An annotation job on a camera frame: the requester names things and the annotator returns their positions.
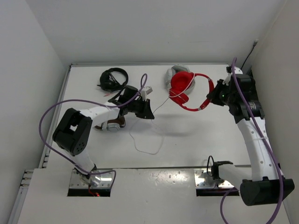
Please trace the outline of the red headphones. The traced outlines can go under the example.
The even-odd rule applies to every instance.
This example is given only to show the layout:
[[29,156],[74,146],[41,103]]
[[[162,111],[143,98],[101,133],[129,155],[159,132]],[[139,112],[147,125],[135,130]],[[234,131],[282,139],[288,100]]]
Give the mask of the red headphones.
[[207,79],[209,86],[208,93],[211,93],[214,90],[214,83],[212,79],[202,73],[180,71],[175,74],[170,81],[171,88],[169,89],[169,98],[181,108],[190,112],[204,110],[211,102],[211,100],[206,99],[198,108],[188,108],[184,106],[184,104],[189,101],[189,97],[187,96],[187,94],[185,94],[185,91],[188,90],[189,87],[191,87],[192,81],[196,77],[204,77]]

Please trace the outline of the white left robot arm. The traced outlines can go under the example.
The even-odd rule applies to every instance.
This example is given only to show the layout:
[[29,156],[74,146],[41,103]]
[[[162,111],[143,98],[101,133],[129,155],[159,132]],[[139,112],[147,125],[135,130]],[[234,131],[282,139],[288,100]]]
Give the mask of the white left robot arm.
[[76,165],[76,170],[87,179],[96,172],[86,149],[92,128],[100,131],[117,132],[126,126],[125,115],[135,114],[140,119],[154,119],[147,98],[152,92],[149,86],[141,91],[127,85],[103,106],[75,110],[69,108],[56,127],[52,139]]

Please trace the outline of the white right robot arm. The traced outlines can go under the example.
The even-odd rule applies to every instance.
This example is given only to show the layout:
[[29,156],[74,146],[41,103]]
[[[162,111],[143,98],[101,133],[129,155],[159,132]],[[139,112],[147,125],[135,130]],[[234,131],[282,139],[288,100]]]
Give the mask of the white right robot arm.
[[251,164],[251,175],[238,170],[230,161],[215,161],[211,167],[214,180],[227,180],[240,191],[247,206],[282,202],[295,188],[292,179],[286,179],[273,161],[265,130],[265,114],[259,102],[255,80],[248,75],[237,74],[218,80],[215,89],[208,94],[215,105],[229,107],[246,148]]

